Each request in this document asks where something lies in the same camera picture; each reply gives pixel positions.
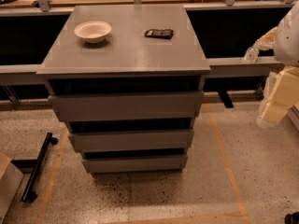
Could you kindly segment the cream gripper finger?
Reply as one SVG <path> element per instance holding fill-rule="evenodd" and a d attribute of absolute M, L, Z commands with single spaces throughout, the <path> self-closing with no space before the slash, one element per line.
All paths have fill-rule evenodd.
<path fill-rule="evenodd" d="M 274 47 L 276 31 L 277 31 L 276 27 L 269 30 L 266 34 L 262 35 L 260 38 L 258 38 L 255 41 L 255 43 L 253 44 L 253 47 L 258 50 L 263 50 L 263 51 L 272 49 Z"/>
<path fill-rule="evenodd" d="M 299 67 L 287 66 L 266 80 L 256 123 L 267 129 L 278 125 L 299 101 Z"/>

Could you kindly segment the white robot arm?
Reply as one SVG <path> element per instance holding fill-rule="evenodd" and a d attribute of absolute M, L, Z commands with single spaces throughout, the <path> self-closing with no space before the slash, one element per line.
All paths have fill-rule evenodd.
<path fill-rule="evenodd" d="M 275 79 L 267 79 L 268 93 L 260 106 L 257 124 L 270 128 L 278 125 L 299 101 L 299 4 L 294 4 L 278 26 L 260 37 L 253 47 L 272 49 L 275 59 L 285 65 Z"/>

